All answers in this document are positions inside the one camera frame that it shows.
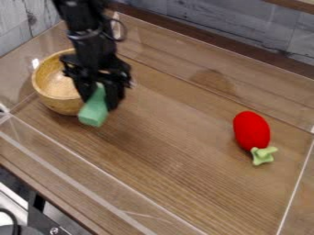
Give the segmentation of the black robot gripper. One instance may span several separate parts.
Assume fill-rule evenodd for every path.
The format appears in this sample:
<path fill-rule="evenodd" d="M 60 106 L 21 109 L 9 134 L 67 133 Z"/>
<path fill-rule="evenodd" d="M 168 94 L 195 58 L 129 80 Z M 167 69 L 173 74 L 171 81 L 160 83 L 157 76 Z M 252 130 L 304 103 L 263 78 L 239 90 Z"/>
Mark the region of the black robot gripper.
<path fill-rule="evenodd" d="M 119 107 L 125 97 L 124 87 L 131 83 L 131 67 L 116 56 L 116 38 L 109 28 L 68 30 L 67 37 L 73 52 L 60 56 L 64 75 L 71 78 L 83 102 L 87 102 L 96 90 L 96 83 L 105 87 L 108 110 Z"/>

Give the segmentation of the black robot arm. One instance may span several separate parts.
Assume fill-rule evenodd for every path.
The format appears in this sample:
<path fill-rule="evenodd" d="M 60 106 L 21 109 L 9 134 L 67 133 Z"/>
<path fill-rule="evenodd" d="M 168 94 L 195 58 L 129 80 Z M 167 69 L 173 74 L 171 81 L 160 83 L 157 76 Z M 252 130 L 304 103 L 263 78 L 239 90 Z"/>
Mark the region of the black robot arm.
<path fill-rule="evenodd" d="M 112 111 L 125 98 L 131 87 L 131 66 L 117 57 L 112 22 L 127 29 L 120 20 L 108 17 L 104 10 L 109 0 L 52 0 L 59 16 L 67 24 L 67 38 L 73 52 L 60 56 L 64 76 L 69 77 L 83 102 L 104 88 L 103 107 Z"/>

